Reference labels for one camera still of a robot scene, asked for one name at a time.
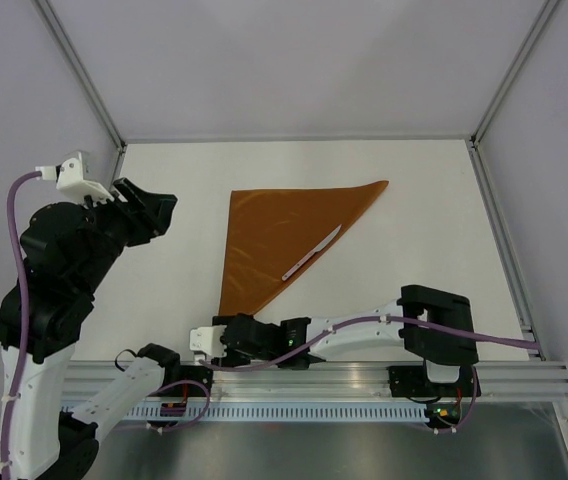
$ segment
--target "white table surface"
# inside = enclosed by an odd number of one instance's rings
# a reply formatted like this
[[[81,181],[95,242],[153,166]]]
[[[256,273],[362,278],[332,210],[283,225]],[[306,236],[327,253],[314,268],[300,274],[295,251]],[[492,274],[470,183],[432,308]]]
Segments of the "white table surface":
[[[257,318],[338,316],[422,284],[471,300],[475,331],[522,338],[466,146],[459,140],[129,145],[121,176],[179,202],[168,233],[126,249],[96,293],[75,359],[149,342],[191,359],[190,329],[219,306],[230,192],[390,184],[355,225]],[[526,360],[478,344],[481,360]],[[377,348],[339,360],[407,360]]]

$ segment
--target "cable tie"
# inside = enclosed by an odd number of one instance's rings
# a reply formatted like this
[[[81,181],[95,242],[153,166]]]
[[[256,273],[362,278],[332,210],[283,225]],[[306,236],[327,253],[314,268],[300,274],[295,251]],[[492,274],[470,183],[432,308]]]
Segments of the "cable tie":
[[[19,398],[18,395],[15,395],[14,397],[11,397],[10,395],[4,395],[2,397],[2,404],[5,405],[8,402],[14,402],[15,400],[17,400]]]

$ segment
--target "white knife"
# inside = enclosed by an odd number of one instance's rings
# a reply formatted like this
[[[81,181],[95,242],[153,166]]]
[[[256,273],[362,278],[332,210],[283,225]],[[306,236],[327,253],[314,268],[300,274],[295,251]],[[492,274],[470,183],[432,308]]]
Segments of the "white knife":
[[[293,268],[291,268],[288,272],[286,272],[284,275],[282,275],[282,281],[285,282],[286,280],[291,278],[291,276],[295,272],[297,272],[302,265],[304,265],[306,262],[308,262],[313,255],[324,250],[324,248],[326,248],[326,246],[329,243],[331,243],[331,240],[333,240],[337,236],[337,234],[340,233],[341,228],[342,228],[342,225],[341,224],[338,225],[337,228],[335,230],[333,230],[331,233],[329,233],[328,236],[324,240],[322,240],[320,243],[318,243],[317,246],[313,250],[311,250],[306,255],[304,255],[304,258],[302,258],[302,260],[297,262],[295,265],[293,265]]]

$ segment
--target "brown triangular cloth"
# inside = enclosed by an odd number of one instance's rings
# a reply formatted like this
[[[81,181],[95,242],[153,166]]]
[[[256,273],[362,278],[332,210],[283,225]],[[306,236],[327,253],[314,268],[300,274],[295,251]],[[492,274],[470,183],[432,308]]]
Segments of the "brown triangular cloth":
[[[261,310],[344,235],[387,185],[231,192],[219,314]],[[326,248],[282,280],[339,225]]]

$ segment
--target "metal floor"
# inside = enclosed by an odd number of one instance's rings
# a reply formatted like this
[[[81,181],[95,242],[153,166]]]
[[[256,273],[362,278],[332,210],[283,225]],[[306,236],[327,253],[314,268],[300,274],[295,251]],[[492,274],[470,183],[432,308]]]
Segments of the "metal floor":
[[[568,479],[555,419],[477,405],[456,435],[394,424],[203,423],[113,432],[89,480]]]

